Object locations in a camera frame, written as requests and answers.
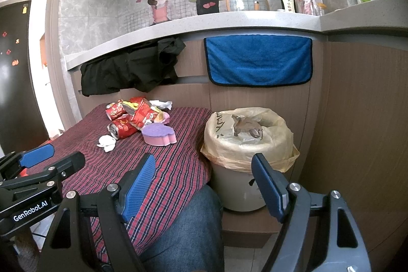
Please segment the white trash bin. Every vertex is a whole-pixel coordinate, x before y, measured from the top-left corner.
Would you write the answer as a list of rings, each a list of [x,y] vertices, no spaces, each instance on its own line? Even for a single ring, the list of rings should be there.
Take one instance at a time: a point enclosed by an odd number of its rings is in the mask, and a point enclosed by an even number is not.
[[[213,187],[225,208],[246,213],[265,207],[265,201],[251,173],[232,171],[212,164]]]

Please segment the blue towel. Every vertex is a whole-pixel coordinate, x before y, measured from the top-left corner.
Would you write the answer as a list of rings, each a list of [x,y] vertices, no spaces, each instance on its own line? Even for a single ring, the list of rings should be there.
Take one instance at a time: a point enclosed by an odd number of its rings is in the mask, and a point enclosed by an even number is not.
[[[218,86],[272,88],[313,76],[313,40],[303,36],[238,34],[204,39],[210,81]]]

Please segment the black refrigerator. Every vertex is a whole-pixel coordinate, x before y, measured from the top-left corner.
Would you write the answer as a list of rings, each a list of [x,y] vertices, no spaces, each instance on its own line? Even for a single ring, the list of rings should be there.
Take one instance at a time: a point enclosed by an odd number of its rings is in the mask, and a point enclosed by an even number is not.
[[[30,0],[1,7],[1,150],[31,150],[49,139],[32,85],[28,49]]]

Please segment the black cloth on counter edge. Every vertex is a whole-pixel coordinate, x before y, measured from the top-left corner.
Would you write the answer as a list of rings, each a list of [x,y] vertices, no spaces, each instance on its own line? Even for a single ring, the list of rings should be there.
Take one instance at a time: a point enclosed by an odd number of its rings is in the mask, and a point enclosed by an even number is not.
[[[175,84],[179,78],[174,66],[184,49],[182,39],[172,37],[128,46],[83,63],[82,94],[107,95],[131,88],[148,93],[157,86]]]

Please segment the white crumpled paper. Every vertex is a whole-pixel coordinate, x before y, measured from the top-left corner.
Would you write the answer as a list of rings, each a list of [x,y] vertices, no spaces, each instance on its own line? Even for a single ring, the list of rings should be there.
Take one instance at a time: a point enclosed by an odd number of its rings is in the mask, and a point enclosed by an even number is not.
[[[172,101],[150,100],[150,104],[160,110],[172,110]]]

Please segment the jeans leg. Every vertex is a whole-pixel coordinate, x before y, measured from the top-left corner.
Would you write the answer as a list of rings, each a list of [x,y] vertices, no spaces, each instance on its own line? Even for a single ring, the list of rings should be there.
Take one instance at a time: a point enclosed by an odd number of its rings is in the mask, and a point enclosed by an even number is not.
[[[145,252],[146,271],[224,271],[223,206],[204,185]]]

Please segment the white crumpled tissue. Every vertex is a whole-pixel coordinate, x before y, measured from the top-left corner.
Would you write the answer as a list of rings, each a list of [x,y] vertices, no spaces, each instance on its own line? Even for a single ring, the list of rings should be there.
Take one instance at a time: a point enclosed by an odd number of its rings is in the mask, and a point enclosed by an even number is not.
[[[116,139],[110,135],[102,135],[97,143],[97,147],[102,148],[104,152],[111,152],[116,146]]]

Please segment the red snack wrapper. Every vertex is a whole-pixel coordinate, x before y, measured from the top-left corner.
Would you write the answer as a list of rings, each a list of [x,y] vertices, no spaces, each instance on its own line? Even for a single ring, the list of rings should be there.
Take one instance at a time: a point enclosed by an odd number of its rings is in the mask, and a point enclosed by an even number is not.
[[[163,120],[163,112],[144,97],[132,97],[129,101],[123,101],[122,106],[129,114],[131,124],[139,131],[149,124]]]

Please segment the beige bin liner bag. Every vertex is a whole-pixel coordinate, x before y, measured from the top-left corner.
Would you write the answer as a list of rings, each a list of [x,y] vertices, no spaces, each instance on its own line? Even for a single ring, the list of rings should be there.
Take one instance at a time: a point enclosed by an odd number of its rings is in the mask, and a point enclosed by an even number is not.
[[[285,119],[262,107],[211,114],[200,152],[213,164],[243,173],[251,172],[251,161],[257,153],[281,173],[287,172],[300,156]]]

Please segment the crushed red soda can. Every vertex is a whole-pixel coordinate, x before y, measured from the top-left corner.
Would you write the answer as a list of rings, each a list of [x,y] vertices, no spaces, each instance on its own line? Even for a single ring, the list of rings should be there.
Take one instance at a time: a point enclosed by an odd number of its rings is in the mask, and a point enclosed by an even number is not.
[[[115,119],[108,126],[109,134],[116,140],[126,139],[137,132],[127,118]]]

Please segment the red plaid tablecloth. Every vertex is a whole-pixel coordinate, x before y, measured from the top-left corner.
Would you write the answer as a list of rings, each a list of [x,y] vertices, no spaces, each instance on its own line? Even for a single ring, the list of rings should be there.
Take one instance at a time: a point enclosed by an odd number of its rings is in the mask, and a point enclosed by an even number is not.
[[[146,251],[174,222],[197,190],[211,176],[211,167],[200,154],[205,123],[211,112],[207,108],[181,107],[170,112],[170,127],[177,142],[168,146],[150,146],[141,133],[116,142],[105,152],[97,147],[99,138],[107,134],[109,119],[105,104],[96,106],[83,120],[52,141],[55,154],[29,168],[29,175],[39,173],[58,160],[79,151],[85,166],[64,180],[63,191],[76,190],[80,195],[96,193],[112,182],[118,182],[135,169],[143,155],[156,160],[155,173],[136,217],[126,225],[136,253]]]

